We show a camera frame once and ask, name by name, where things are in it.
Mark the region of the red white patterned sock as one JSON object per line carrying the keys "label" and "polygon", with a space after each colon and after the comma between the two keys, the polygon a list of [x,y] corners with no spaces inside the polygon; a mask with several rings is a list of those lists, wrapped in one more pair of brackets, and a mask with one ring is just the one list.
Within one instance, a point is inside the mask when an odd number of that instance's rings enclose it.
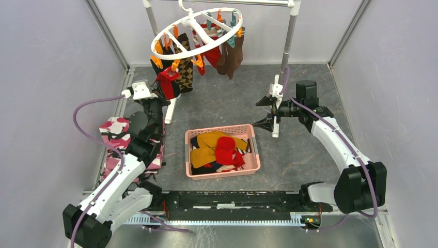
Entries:
{"label": "red white patterned sock", "polygon": [[181,94],[179,84],[176,82],[179,76],[180,74],[178,72],[168,67],[160,72],[155,79],[160,92],[167,101],[177,98]]}

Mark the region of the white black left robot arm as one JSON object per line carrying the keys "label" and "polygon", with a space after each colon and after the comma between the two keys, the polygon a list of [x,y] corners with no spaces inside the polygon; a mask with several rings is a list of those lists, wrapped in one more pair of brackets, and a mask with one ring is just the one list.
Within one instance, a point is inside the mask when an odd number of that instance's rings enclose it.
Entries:
{"label": "white black left robot arm", "polygon": [[108,152],[102,182],[78,205],[70,204],[62,213],[72,247],[105,247],[113,232],[134,214],[162,205],[162,196],[154,191],[138,188],[128,196],[124,192],[163,166],[163,107],[169,101],[159,90],[128,88],[121,95],[132,98],[143,110],[129,118],[112,117],[100,125],[98,143]]}

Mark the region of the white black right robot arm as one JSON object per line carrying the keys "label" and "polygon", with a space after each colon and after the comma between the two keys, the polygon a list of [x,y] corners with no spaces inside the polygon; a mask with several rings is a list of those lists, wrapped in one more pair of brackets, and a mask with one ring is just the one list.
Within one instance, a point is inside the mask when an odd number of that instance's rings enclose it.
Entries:
{"label": "white black right robot arm", "polygon": [[342,213],[358,212],[368,218],[378,215],[385,204],[387,169],[382,162],[372,162],[346,137],[333,113],[319,104],[317,83],[302,80],[296,83],[295,97],[283,100],[286,85],[273,83],[257,106],[269,106],[266,118],[254,127],[279,136],[284,117],[295,117],[324,146],[337,165],[340,176],[336,184],[311,182],[301,186],[299,206],[311,211],[319,203],[336,206]]}

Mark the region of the black sock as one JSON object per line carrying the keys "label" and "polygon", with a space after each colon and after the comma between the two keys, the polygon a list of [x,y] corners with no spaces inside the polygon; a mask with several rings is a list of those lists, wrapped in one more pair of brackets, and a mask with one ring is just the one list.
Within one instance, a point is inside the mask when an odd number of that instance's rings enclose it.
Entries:
{"label": "black sock", "polygon": [[[158,48],[158,53],[160,54],[164,54],[164,55],[170,55],[173,54],[173,50],[168,47],[168,46],[161,46],[158,44],[158,46],[160,46],[160,48]],[[165,71],[167,68],[171,67],[173,64],[173,60],[163,60],[160,58],[157,58],[154,55],[151,55],[151,59],[150,59],[151,65],[156,73],[156,75],[159,75],[161,72]]]}

